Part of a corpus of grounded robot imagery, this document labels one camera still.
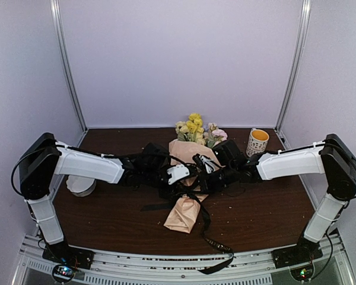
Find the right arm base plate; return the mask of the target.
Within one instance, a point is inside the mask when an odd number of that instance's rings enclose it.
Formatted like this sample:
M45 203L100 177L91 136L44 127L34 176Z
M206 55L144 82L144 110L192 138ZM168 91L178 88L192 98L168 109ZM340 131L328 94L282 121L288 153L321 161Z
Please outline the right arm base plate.
M309 249L299 248L297 246L275 249L272 251L272 259L275 268L292 267L302 263L309 263L322 256L323 252L321 249L310 251Z

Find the pink and green wrapping paper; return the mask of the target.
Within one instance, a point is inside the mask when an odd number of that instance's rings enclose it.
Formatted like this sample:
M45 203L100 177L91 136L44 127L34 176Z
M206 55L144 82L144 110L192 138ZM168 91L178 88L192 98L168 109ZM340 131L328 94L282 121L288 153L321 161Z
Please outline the pink and green wrapping paper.
M194 163L192 157L195 154L201 154L213 159L217 165L220 165L211 148L195 142L175 139L169 143L169 153L185 163ZM187 195L180 197L167 216L164 227L178 232L190 233L196 223L200 208L199 203L190 199Z

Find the black ribbon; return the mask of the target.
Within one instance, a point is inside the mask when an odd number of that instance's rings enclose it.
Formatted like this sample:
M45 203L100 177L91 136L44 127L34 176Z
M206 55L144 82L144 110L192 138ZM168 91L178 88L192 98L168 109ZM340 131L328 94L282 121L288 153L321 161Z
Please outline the black ribbon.
M207 194L201 194L198 188L189 194L179 194L177 198L173 198L167 204L150 204L141 208L141 211L157 211L169 209L170 212L164 222L164 227L169 230L190 233L197 222L199 216L202 217L203 225L200 231L201 238L213 249L222 253L229 254L229 258L225 261L205 267L199 270L200 273L210 275L217 273L229 265L234 260L234 251L231 247L209 238L206 235L211 225L211 215L202 205L202 201L207 198Z

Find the pink fake flower stem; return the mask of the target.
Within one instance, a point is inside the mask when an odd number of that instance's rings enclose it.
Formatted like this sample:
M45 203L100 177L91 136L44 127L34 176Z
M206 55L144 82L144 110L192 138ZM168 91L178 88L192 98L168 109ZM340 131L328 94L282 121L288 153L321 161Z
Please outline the pink fake flower stem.
M223 129L219 129L217 124L208 123L204 132L205 145L209 148L225 141L228 138L227 133Z

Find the bright yellow fake flower stem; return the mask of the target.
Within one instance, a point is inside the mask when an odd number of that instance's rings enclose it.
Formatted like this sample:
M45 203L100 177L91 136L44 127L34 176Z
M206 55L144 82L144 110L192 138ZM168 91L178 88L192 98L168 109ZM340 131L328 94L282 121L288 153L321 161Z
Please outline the bright yellow fake flower stem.
M191 113L189 120L186 122L189 129L189 139L198 144L204 145L204 128L202 117L198 113Z

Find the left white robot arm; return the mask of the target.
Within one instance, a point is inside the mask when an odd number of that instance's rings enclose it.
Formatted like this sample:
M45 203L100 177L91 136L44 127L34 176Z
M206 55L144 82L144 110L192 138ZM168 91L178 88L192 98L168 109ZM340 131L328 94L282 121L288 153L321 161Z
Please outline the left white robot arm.
M12 174L19 177L21 195L36 219L50 253L61 264L69 263L74 252L65 236L50 197L49 185L55 176L71 176L89 190L96 181L122 186L139 184L154 187L172 186L189 176L188 166L179 161L171 166L169 152L156 144L148 144L143 152L116 156L94 153L57 141L53 134L42 134L15 164Z

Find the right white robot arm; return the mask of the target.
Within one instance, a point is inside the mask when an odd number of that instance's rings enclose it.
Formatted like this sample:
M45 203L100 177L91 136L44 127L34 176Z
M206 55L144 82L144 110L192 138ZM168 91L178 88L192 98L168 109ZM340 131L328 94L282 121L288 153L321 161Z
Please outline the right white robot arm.
M247 156L234 141L218 144L213 152L220 168L211 166L198 176L201 189L212 193L234 182L260 183L278 178L323 176L325 194L303 230L302 240L293 247L292 256L306 261L345 205L356 196L356 157L336 135L290 150L264 151Z

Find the pale yellow fake flower stem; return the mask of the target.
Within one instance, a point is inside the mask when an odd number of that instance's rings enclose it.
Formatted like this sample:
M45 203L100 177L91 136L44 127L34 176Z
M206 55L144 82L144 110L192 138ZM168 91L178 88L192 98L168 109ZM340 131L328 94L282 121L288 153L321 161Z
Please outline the pale yellow fake flower stem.
M190 130L189 130L188 126L186 125L186 122L178 121L175 126L175 132L177 134L177 139L179 141L191 141L192 140L192 134L190 133Z

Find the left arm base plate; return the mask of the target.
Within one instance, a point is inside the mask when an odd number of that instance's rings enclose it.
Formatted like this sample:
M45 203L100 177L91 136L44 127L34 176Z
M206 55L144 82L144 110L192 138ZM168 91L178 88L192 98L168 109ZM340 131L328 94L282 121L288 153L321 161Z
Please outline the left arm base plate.
M67 257L57 258L48 249L45 249L42 258L72 268L89 270L93 263L94 252L87 249L71 248Z

